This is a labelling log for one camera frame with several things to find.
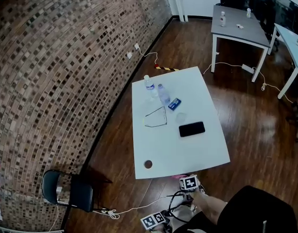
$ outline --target chair backrest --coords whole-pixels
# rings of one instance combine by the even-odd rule
[[[44,173],[42,178],[43,196],[46,200],[53,204],[58,204],[56,190],[59,176],[59,171],[48,170]]]

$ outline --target wooden floor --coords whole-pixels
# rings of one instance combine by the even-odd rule
[[[198,66],[203,72],[211,63],[211,21],[191,19],[188,23],[173,20],[158,40],[153,51],[164,67],[188,68]],[[239,42],[221,40],[217,62],[232,65],[242,63],[255,67],[261,51]],[[166,73],[154,69],[155,56],[148,56],[133,82],[145,74]],[[290,73],[291,57],[281,44],[279,51],[267,56],[261,72],[266,82],[282,89]],[[215,73],[206,72],[208,86],[228,146],[231,162],[197,172],[208,194],[228,201],[245,185],[261,188],[291,204],[298,219],[298,143],[296,129],[285,117],[290,115],[290,103],[277,99],[278,91],[261,90],[263,78],[255,83],[252,75],[240,67],[216,65]],[[298,96],[292,86],[287,96]],[[131,84],[116,108],[89,162],[88,175],[104,174],[112,184],[103,186],[101,205],[118,212],[143,206],[171,195],[178,190],[178,181],[170,177],[135,180]],[[130,233],[144,232],[140,218],[167,208],[169,199],[122,214],[119,220],[72,209],[66,232]]]

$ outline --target hole in table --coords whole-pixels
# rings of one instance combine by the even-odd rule
[[[148,160],[148,161],[146,161],[145,163],[144,163],[144,167],[146,168],[146,169],[150,169],[151,167],[152,167],[152,161],[150,161],[150,160]]]

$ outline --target black smartphone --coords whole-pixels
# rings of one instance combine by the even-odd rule
[[[204,133],[205,128],[203,122],[195,122],[179,126],[179,132],[181,137],[185,137],[189,135]]]

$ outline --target black shorts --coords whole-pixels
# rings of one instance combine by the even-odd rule
[[[203,213],[196,214],[174,233],[201,229],[206,233],[296,233],[297,221],[290,205],[251,186],[245,186],[227,203],[217,225]]]

